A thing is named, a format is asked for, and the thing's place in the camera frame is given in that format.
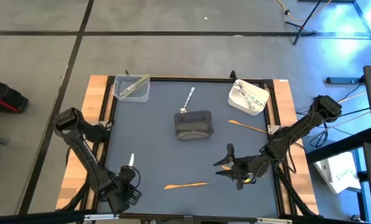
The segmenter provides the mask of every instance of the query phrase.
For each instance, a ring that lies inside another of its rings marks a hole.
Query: orange spatula
[[[170,184],[165,186],[165,189],[174,189],[174,188],[179,188],[179,187],[193,187],[193,186],[201,186],[201,185],[207,185],[209,184],[208,182],[200,182],[200,183],[193,183],[193,184],[182,184],[182,185],[174,185]]]

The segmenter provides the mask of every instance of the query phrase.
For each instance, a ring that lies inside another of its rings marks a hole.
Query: black floor stripe
[[[244,37],[294,37],[297,32],[226,32],[226,31],[10,31],[0,30],[0,35],[9,36],[244,36]],[[363,38],[369,32],[304,32],[303,37],[333,37],[337,39]]]
[[[365,30],[371,34],[371,30],[370,30],[370,27],[368,25],[368,22],[365,20],[364,13],[361,10],[361,8],[360,8],[359,4],[357,3],[357,1],[356,2],[353,2],[353,6],[354,6],[354,9],[355,9],[356,13],[359,15],[360,20],[361,20],[361,23],[363,24]]]
[[[224,36],[224,37],[294,37],[297,32],[223,32],[223,31],[86,31],[85,36]],[[303,37],[369,39],[368,32],[303,32]]]
[[[31,205],[33,194],[35,192],[35,188],[36,188],[36,185],[37,185],[37,181],[39,179],[40,172],[42,171],[43,163],[44,163],[45,157],[47,155],[47,150],[49,148],[50,141],[51,141],[51,138],[52,138],[52,135],[53,135],[53,131],[54,131],[53,119],[60,112],[61,105],[62,105],[62,102],[63,102],[63,98],[65,96],[65,92],[66,92],[68,84],[69,84],[69,79],[70,79],[70,76],[72,74],[73,66],[75,65],[76,57],[78,55],[80,44],[82,42],[82,37],[83,36],[80,35],[80,34],[85,31],[85,28],[86,28],[86,25],[87,25],[87,22],[88,22],[88,18],[90,17],[90,12],[92,11],[93,3],[94,3],[94,0],[89,0],[89,2],[87,4],[85,15],[83,17],[82,24],[81,24],[80,29],[79,29],[79,35],[77,36],[77,38],[75,40],[75,44],[73,46],[72,53],[71,53],[71,56],[70,56],[69,61],[68,61],[67,70],[65,71],[65,75],[63,77],[62,84],[59,88],[57,98],[55,99],[52,112],[49,116],[47,126],[44,130],[43,138],[42,138],[42,140],[39,144],[37,159],[36,159],[33,171],[32,171],[32,175],[29,179],[28,186],[26,188],[21,206],[19,208],[19,214],[20,215],[27,214],[28,210],[29,210],[29,207]]]
[[[362,22],[362,25],[363,25],[364,28],[365,28],[365,31],[367,31],[368,33],[371,34],[370,27],[368,26],[368,23],[367,23],[367,21],[365,20],[364,13],[362,12],[362,10],[361,10],[359,4],[355,1],[355,2],[353,2],[353,6],[354,6],[354,9],[355,9],[357,15],[359,15],[359,17],[360,17],[360,20],[361,20],[361,22]]]
[[[73,36],[78,35],[79,31],[15,31],[0,30],[0,35],[17,35],[17,36]]]

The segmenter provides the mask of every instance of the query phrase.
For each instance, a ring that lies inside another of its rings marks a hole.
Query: clear plastic container
[[[149,78],[144,83],[137,87],[132,93],[127,96],[120,96],[120,93],[125,91],[129,86],[135,84],[145,75],[125,75],[119,74],[115,77],[115,92],[114,95],[120,101],[129,102],[147,102],[149,99]]]

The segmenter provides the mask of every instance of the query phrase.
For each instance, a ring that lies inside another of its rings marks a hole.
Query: utensil
[[[129,166],[133,166],[134,163],[134,154],[132,153],[130,156]]]
[[[183,108],[180,108],[179,113],[186,113],[186,112],[187,112],[187,110],[186,110],[186,106],[187,106],[188,101],[190,100],[190,98],[191,98],[192,93],[194,92],[194,90],[195,90],[195,88],[192,87],[192,88],[191,88],[191,91],[190,91],[190,94],[188,94],[187,101],[185,102],[184,107],[183,107]]]
[[[248,103],[248,107],[249,107],[250,110],[256,110],[255,106],[253,106],[254,103],[256,103],[259,106],[263,105],[254,96],[252,96],[251,94],[249,94],[245,90],[243,90],[243,87],[242,87],[241,83],[235,82],[233,84],[233,86],[242,94],[245,101]]]
[[[208,185],[209,182],[199,182],[199,183],[193,183],[193,184],[182,184],[182,185],[175,185],[175,184],[169,184],[165,186],[165,189],[174,189],[179,187],[193,187],[193,186],[201,186],[201,185]]]
[[[267,133],[267,131],[264,131],[264,130],[261,130],[261,129],[258,129],[258,128],[254,128],[254,127],[252,127],[252,126],[248,126],[248,125],[245,125],[245,124],[241,124],[241,123],[239,123],[238,121],[229,120],[228,122],[233,123],[233,124],[237,124],[237,125],[240,125],[240,126],[244,126],[244,127],[246,127],[246,128],[250,128],[250,129],[253,129],[253,130],[255,130],[255,131],[260,131],[260,132],[262,132],[262,133]]]
[[[143,84],[145,84],[148,81],[149,78],[150,78],[150,75],[145,75],[145,76],[141,77],[137,82],[135,82],[134,84],[132,84],[131,86],[127,87],[125,90],[120,92],[119,96],[120,97],[127,97],[132,92],[134,92],[135,90],[140,88]]]

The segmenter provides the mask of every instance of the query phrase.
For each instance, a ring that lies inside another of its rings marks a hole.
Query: tripod stand
[[[289,24],[289,25],[292,25],[292,26],[295,26],[297,29],[298,29],[298,34],[296,35],[296,38],[293,42],[293,45],[296,45],[296,43],[298,43],[298,40],[299,40],[299,37],[302,35],[302,32],[305,31],[305,30],[308,30],[310,31],[309,35],[314,35],[314,34],[317,34],[317,31],[314,31],[314,30],[309,30],[309,29],[306,29],[305,26],[306,24],[308,23],[310,17],[313,15],[314,11],[317,9],[318,5],[320,5],[322,0],[319,0],[316,4],[316,6],[314,6],[314,9],[312,9],[312,11],[310,12],[310,15],[308,16],[308,18],[304,21],[303,25],[299,26],[297,24],[294,24],[292,22],[285,22],[286,24]]]

